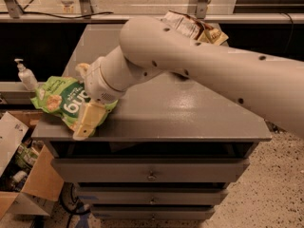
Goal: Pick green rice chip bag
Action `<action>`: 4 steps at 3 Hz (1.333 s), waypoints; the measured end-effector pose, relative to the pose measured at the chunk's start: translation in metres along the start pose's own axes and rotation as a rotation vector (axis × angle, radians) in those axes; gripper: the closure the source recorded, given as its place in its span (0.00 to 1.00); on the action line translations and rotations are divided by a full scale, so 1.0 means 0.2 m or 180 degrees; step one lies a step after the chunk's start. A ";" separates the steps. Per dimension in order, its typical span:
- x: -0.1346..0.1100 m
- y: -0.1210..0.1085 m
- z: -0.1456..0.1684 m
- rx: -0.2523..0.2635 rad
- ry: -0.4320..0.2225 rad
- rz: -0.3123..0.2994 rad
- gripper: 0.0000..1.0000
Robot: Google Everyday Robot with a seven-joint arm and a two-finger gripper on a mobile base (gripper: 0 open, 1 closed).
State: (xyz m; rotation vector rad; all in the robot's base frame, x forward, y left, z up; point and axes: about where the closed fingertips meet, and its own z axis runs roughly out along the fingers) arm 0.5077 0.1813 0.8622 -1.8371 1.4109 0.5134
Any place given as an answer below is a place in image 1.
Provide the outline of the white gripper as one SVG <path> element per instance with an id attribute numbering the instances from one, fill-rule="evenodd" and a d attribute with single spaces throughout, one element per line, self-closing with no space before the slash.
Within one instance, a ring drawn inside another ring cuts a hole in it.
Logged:
<path id="1" fill-rule="evenodd" d="M 95 102 L 83 103 L 80 108 L 73 139 L 82 141 L 88 138 L 105 116 L 106 109 L 103 104 L 112 104 L 122 98 L 123 91 L 114 89 L 102 73 L 104 58 L 99 57 L 91 65 L 78 64 L 75 69 L 85 83 L 86 94 Z"/>

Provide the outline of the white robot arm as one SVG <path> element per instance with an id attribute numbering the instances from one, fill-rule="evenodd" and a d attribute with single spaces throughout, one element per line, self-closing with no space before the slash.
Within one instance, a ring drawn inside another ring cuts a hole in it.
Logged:
<path id="1" fill-rule="evenodd" d="M 114 50 L 76 70 L 100 108 L 122 98 L 130 87 L 170 71 L 304 137 L 302 62 L 199 42 L 152 17 L 128 20 Z"/>

